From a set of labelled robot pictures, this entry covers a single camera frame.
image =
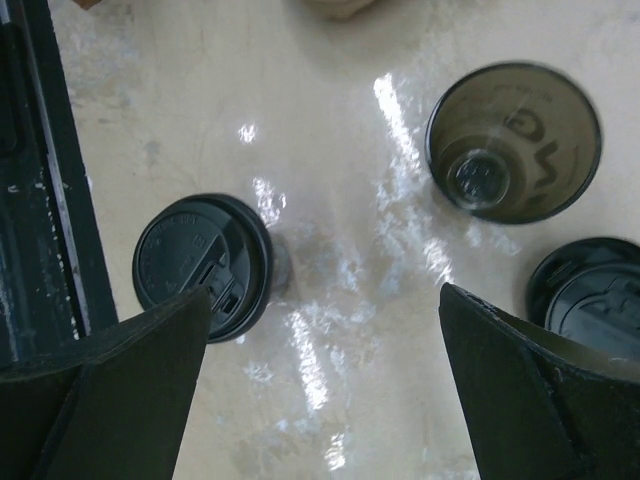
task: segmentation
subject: black metal frame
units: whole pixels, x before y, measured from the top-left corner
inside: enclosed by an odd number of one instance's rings
[[[118,320],[47,1],[0,16],[1,368]]]

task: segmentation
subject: translucent plastic cup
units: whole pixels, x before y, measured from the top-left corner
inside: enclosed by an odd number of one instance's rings
[[[456,206],[522,224],[569,207],[593,179],[602,151],[598,117],[565,75],[501,63],[459,80],[427,129],[433,178]]]

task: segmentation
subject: dark plastic cup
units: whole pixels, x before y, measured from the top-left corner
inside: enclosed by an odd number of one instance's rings
[[[208,287],[209,343],[219,343],[245,334],[260,319],[274,264],[271,236],[251,207],[225,194],[194,195],[164,209],[144,230],[133,258],[133,284],[145,310]]]
[[[602,152],[596,112],[565,75],[500,63],[459,80],[427,129],[426,157],[444,195],[472,215],[524,224],[569,207]]]

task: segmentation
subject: cup rim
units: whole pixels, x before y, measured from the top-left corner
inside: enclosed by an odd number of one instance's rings
[[[556,68],[546,65],[544,63],[532,62],[532,61],[526,61],[526,60],[496,62],[496,63],[486,65],[484,67],[481,67],[479,69],[473,70],[472,72],[466,74],[465,76],[457,80],[452,86],[450,86],[445,91],[445,93],[439,98],[438,102],[436,103],[436,106],[431,112],[431,116],[429,117],[429,122],[427,124],[427,130],[425,133],[425,159],[426,159],[427,165],[429,166],[431,177],[433,178],[435,184],[438,186],[438,189],[447,197],[447,200],[449,200],[455,205],[455,202],[453,202],[453,199],[449,196],[446,189],[443,188],[443,185],[436,177],[434,168],[433,168],[433,156],[431,155],[431,146],[432,146],[431,135],[433,133],[433,126],[434,126],[435,120],[438,117],[438,114],[440,113],[440,110],[442,109],[442,106],[444,105],[444,103],[463,84],[465,84],[472,78],[475,78],[479,75],[483,75],[487,72],[491,72],[493,70],[501,70],[505,68],[514,68],[514,67],[521,68],[521,69],[544,71],[545,73],[548,73],[551,76],[560,80],[561,82],[565,83],[571,90],[573,90],[576,93],[578,98],[582,99],[583,103],[586,105],[587,113],[591,117],[591,121],[594,126],[594,130],[596,134],[594,158],[592,161],[589,174],[585,178],[584,182],[582,182],[582,185],[580,186],[580,188],[578,188],[573,195],[571,195],[567,200],[565,200],[563,203],[561,203],[551,211],[541,215],[537,215],[535,217],[528,218],[526,220],[494,220],[494,219],[487,218],[486,216],[482,215],[480,211],[477,211],[477,210],[468,212],[473,217],[476,217],[480,220],[484,220],[486,222],[497,223],[502,225],[528,225],[531,223],[537,223],[543,220],[548,220],[549,218],[558,215],[559,213],[563,212],[564,210],[568,209],[571,205],[573,205],[589,188],[600,166],[600,160],[602,158],[602,150],[603,150],[603,142],[604,142],[602,126],[601,126],[602,124],[600,122],[598,113],[596,112],[593,106],[593,101],[591,100],[589,95],[587,95],[585,90],[581,88],[567,74],[562,73]]]

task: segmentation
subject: table surface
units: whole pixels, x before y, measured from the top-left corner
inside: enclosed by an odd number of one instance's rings
[[[440,286],[522,314],[555,248],[640,240],[640,4],[381,0],[347,23],[295,0],[50,5],[121,318],[139,234],[183,196],[242,198],[292,257],[257,326],[208,348],[175,478],[479,478]],[[524,227],[451,208],[424,162],[439,96],[511,59],[576,79],[605,135],[584,196]]]

